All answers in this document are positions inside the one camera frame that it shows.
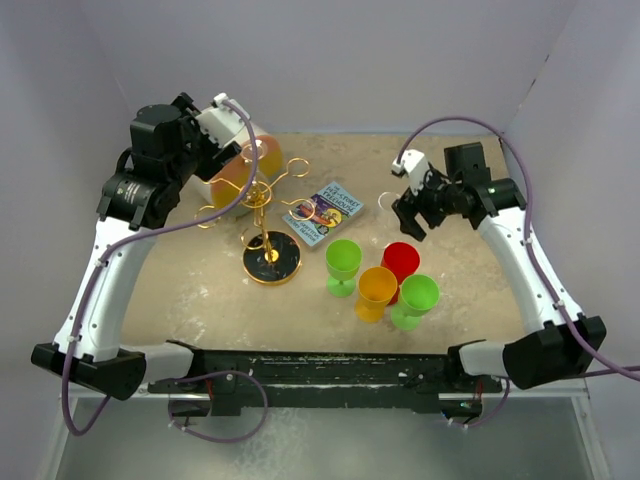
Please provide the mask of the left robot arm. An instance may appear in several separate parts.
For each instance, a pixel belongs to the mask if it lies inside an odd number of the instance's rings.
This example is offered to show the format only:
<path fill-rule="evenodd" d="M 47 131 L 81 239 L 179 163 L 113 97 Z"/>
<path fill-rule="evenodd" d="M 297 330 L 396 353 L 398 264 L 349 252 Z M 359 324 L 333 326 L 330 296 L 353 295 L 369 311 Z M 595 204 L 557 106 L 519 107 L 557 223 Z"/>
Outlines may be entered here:
<path fill-rule="evenodd" d="M 236 136 L 247 112 L 225 94 L 198 109 L 185 93 L 169 104 L 140 109 L 130 124 L 131 143 L 104 183 L 92 253 L 63 326 L 31 354 L 37 367 L 118 400 L 145 383 L 171 379 L 184 392 L 202 387 L 204 365 L 192 348 L 174 342 L 126 347 L 122 325 L 133 288 L 180 192 L 196 176 L 212 179 L 240 152 Z"/>

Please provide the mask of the red plastic goblet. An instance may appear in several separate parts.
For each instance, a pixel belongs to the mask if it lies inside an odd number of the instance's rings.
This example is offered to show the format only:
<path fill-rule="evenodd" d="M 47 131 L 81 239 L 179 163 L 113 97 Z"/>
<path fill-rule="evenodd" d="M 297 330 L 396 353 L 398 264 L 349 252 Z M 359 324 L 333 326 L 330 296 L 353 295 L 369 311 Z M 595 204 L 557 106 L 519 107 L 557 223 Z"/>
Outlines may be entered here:
<path fill-rule="evenodd" d="M 420 262 L 418 251 L 408 243 L 393 242 L 385 247 L 381 266 L 390 270 L 397 281 L 396 292 L 389 302 L 390 305 L 397 302 L 402 282 L 417 271 Z"/>

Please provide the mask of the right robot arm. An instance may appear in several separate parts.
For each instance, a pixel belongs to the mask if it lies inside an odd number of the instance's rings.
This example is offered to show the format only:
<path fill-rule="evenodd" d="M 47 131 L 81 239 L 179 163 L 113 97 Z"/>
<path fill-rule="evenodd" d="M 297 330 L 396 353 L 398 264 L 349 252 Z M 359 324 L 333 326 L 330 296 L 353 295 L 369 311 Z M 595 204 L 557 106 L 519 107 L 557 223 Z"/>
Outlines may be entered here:
<path fill-rule="evenodd" d="M 394 176 L 409 185 L 392 209 L 400 230 L 417 241 L 449 216 L 468 220 L 490 247 L 505 274 L 524 324 L 524 337 L 507 344 L 473 341 L 449 349 L 446 383 L 467 391 L 480 375 L 511 380 L 529 389 L 586 372 L 606 336 L 598 316 L 588 317 L 563 287 L 532 228 L 525 225 L 526 201 L 514 180 L 494 179 L 480 143 L 449 147 L 444 172 L 415 149 L 396 157 Z M 588 343 L 583 348 L 575 339 Z"/>

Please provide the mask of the clear wine glass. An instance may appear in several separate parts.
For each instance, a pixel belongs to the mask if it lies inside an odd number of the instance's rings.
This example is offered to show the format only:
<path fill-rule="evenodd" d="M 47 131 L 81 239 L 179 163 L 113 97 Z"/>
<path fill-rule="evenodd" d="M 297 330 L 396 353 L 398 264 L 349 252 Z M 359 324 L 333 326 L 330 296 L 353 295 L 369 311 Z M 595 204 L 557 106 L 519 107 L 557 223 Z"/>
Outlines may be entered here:
<path fill-rule="evenodd" d="M 261 170 L 279 169 L 282 164 L 282 151 L 278 141 L 269 135 L 261 135 L 256 138 L 256 147 Z M 247 141 L 243 144 L 240 156 L 245 161 L 253 159 L 252 144 Z"/>

